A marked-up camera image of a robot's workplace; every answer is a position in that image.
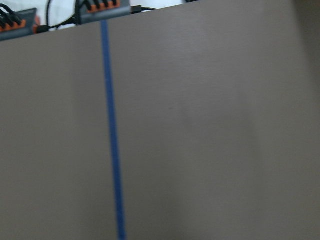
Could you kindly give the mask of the upper red-black connector board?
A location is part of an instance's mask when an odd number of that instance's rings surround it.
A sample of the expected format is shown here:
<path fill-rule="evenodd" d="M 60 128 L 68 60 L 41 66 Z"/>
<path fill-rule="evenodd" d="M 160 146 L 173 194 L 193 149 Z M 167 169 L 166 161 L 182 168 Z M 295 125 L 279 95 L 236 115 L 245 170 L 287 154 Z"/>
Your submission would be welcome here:
<path fill-rule="evenodd" d="M 129 0 L 76 0 L 74 22 L 84 25 L 131 14 Z"/>

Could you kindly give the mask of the red-black connector board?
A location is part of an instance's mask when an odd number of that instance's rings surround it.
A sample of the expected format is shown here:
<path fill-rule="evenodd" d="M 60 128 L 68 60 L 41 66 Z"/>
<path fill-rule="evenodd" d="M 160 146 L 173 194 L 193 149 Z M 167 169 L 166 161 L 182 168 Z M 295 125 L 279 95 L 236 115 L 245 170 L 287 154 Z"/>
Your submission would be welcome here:
<path fill-rule="evenodd" d="M 131 14 L 129 0 L 76 0 L 74 22 L 84 25 Z"/>
<path fill-rule="evenodd" d="M 37 8 L 14 11 L 0 4 L 0 41 L 7 41 L 36 33 Z"/>

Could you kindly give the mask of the lower red-black connector board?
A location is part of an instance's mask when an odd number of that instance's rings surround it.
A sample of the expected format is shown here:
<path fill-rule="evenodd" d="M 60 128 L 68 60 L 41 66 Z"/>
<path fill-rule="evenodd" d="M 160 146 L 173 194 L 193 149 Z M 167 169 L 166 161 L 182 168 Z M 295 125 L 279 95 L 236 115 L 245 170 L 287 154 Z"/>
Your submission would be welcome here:
<path fill-rule="evenodd" d="M 7 41 L 36 33 L 37 8 L 14 11 L 0 4 L 0 41 Z"/>

